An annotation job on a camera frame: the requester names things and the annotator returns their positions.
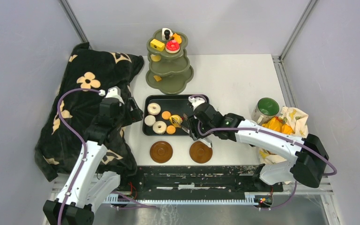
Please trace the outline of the yellow layered cake slice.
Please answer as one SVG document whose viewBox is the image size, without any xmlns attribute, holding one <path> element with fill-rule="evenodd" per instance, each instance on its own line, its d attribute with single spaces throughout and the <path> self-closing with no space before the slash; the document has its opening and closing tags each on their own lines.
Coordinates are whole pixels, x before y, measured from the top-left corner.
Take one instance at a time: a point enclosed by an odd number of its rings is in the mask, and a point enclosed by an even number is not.
<svg viewBox="0 0 360 225">
<path fill-rule="evenodd" d="M 152 39 L 150 41 L 150 46 L 151 46 L 152 49 L 155 49 L 155 50 L 160 51 L 160 52 L 165 50 L 165 43 L 161 42 L 161 41 L 159 41 L 157 39 Z"/>
</svg>

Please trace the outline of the orange fish-shaped pastry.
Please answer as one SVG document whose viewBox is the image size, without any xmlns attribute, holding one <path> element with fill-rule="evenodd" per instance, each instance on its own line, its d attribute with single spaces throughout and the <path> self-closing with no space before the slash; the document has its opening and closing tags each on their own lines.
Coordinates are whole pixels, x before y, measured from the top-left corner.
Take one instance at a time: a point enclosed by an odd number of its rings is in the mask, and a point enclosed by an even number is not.
<svg viewBox="0 0 360 225">
<path fill-rule="evenodd" d="M 172 35 L 172 40 L 176 41 L 178 44 L 182 43 L 182 37 L 177 33 L 174 33 Z"/>
</svg>

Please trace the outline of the steel tongs white handle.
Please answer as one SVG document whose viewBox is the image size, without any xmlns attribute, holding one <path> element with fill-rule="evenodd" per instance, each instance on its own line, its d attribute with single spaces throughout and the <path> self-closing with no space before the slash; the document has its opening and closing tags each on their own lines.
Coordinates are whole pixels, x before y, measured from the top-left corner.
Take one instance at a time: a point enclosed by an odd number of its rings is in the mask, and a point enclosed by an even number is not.
<svg viewBox="0 0 360 225">
<path fill-rule="evenodd" d="M 195 120 L 188 120 L 188 116 L 184 113 L 182 116 L 182 122 L 173 120 L 174 124 L 177 124 L 183 131 L 185 131 L 194 141 L 200 141 L 207 147 L 212 148 L 212 141 L 208 137 L 203 137 L 198 133 L 198 124 Z"/>
</svg>

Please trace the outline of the yellow cream cupcake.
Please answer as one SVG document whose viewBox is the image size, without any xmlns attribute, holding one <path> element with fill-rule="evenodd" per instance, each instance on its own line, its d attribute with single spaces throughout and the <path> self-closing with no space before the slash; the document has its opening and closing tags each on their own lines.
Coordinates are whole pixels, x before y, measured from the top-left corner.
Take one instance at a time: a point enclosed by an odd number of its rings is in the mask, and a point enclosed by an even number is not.
<svg viewBox="0 0 360 225">
<path fill-rule="evenodd" d="M 151 54 L 150 58 L 153 62 L 159 62 L 162 59 L 160 55 L 154 55 L 154 54 Z"/>
</svg>

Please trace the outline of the yellow swirl roll cake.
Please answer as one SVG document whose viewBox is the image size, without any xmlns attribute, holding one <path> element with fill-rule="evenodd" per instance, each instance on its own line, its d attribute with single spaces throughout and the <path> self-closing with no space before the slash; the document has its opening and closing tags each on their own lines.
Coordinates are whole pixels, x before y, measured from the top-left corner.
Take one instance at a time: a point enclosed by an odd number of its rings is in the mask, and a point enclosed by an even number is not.
<svg viewBox="0 0 360 225">
<path fill-rule="evenodd" d="M 171 115 L 169 121 L 176 128 L 181 128 L 181 124 L 183 123 L 183 119 L 179 115 Z"/>
</svg>

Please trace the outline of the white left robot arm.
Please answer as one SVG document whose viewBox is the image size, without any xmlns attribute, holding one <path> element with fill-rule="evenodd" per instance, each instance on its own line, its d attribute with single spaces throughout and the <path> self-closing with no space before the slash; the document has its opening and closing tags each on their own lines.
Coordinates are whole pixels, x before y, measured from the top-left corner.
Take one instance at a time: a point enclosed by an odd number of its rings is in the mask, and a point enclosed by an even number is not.
<svg viewBox="0 0 360 225">
<path fill-rule="evenodd" d="M 128 100 L 133 108 L 128 109 L 117 86 L 97 93 L 103 99 L 84 135 L 75 131 L 58 112 L 61 123 L 79 138 L 82 147 L 64 187 L 55 200 L 47 200 L 43 206 L 47 221 L 52 225 L 91 225 L 105 198 L 114 189 L 122 191 L 128 187 L 128 177 L 112 171 L 104 172 L 93 187 L 89 185 L 108 151 L 105 143 L 123 127 L 141 121 L 143 112 L 132 97 Z"/>
</svg>

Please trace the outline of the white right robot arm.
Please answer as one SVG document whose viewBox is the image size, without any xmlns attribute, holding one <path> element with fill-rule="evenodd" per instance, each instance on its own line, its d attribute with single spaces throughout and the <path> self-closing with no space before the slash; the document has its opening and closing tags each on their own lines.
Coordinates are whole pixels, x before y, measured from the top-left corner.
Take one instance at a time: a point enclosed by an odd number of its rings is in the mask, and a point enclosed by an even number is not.
<svg viewBox="0 0 360 225">
<path fill-rule="evenodd" d="M 187 116 L 189 136 L 211 147 L 209 135 L 221 140 L 250 144 L 263 148 L 285 159 L 284 162 L 259 165 L 252 178 L 252 186 L 264 191 L 270 185 L 285 181 L 297 181 L 310 188 L 318 188 L 325 168 L 331 167 L 337 173 L 318 136 L 307 137 L 286 135 L 258 125 L 242 116 L 228 113 L 222 115 L 202 95 L 188 97 L 193 111 Z"/>
</svg>

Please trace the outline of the rectangular tan cracker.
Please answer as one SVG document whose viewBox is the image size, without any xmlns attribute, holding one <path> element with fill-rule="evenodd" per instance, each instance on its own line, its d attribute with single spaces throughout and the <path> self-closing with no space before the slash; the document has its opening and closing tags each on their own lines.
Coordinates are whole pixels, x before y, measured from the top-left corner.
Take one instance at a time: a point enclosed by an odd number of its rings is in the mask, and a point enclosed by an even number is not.
<svg viewBox="0 0 360 225">
<path fill-rule="evenodd" d="M 158 75 L 154 75 L 153 78 L 157 81 L 160 82 L 162 80 L 162 78 Z"/>
</svg>

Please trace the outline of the white cake block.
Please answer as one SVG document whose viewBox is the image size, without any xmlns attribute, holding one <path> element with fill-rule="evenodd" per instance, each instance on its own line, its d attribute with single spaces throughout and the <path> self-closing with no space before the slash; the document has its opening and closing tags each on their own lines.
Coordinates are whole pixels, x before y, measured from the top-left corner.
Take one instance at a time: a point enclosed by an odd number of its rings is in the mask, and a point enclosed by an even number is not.
<svg viewBox="0 0 360 225">
<path fill-rule="evenodd" d="M 163 41 L 169 41 L 172 39 L 173 32 L 171 29 L 168 28 L 162 28 L 161 30 L 161 38 Z"/>
</svg>

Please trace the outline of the red glazed donut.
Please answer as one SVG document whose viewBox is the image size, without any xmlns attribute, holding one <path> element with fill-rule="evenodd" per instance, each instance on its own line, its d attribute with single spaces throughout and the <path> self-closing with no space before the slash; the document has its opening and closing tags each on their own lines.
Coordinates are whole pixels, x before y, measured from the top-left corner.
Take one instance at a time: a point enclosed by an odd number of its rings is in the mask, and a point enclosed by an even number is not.
<svg viewBox="0 0 360 225">
<path fill-rule="evenodd" d="M 180 50 L 180 44 L 176 40 L 170 40 L 165 45 L 165 50 L 170 54 L 175 54 Z"/>
</svg>

